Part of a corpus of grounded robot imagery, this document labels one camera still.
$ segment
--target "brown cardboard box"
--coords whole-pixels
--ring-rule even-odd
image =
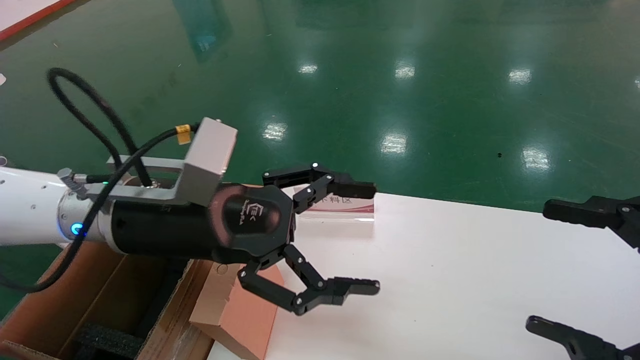
[[[64,253],[44,277],[58,266]],[[211,265],[204,260],[189,262],[136,359],[206,358],[212,341],[194,330],[188,320]],[[84,323],[132,332],[145,314],[165,266],[164,259],[123,256],[105,244],[83,244],[56,284],[26,295],[7,316],[0,328],[0,356],[71,360],[79,347],[72,340]]]
[[[237,280],[241,266],[211,267],[189,321],[241,359],[264,360],[277,307],[242,289]],[[284,284],[277,266],[259,274]]]

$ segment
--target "black cylindrical housing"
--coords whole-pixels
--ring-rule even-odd
[[[211,259],[216,237],[207,208],[116,201],[111,232],[126,254],[164,258]]]

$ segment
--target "silver mounting bracket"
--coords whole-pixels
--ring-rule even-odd
[[[178,205],[194,203],[208,206],[216,193],[236,146],[237,130],[222,122],[202,119],[184,160],[142,157],[142,164],[149,172],[178,173],[173,188],[145,188],[142,186],[116,185],[109,200],[146,202],[151,204]],[[128,156],[120,155],[124,162]],[[113,168],[113,158],[107,161]],[[102,191],[103,184],[87,184],[86,195],[92,201]]]

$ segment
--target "robotic arm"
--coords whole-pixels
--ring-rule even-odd
[[[178,174],[174,183],[144,187],[125,176],[88,230],[83,219],[107,184],[68,168],[58,172],[59,181],[52,174],[0,168],[0,194],[9,199],[9,206],[0,207],[0,228],[8,229],[0,233],[0,244],[59,243],[86,231],[85,241],[106,242],[123,254],[242,263],[243,288],[297,315],[320,304],[342,305],[350,294],[377,294],[378,281],[322,278],[292,244],[296,214],[331,193],[371,199],[375,185],[317,163],[266,172],[263,187],[220,183],[235,142],[235,129],[204,118],[184,161],[142,158],[150,172]],[[299,184],[309,185],[293,199],[281,191]],[[37,231],[25,231],[33,227]],[[295,294],[257,274],[283,259],[306,291]]]

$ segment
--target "green floor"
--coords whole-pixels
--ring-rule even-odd
[[[527,211],[631,197],[638,18],[638,0],[91,1],[0,46],[0,154],[105,171],[107,152],[48,89],[58,66],[139,143],[204,116],[238,128],[230,181],[318,161],[381,192]],[[13,254],[0,249],[3,267]]]

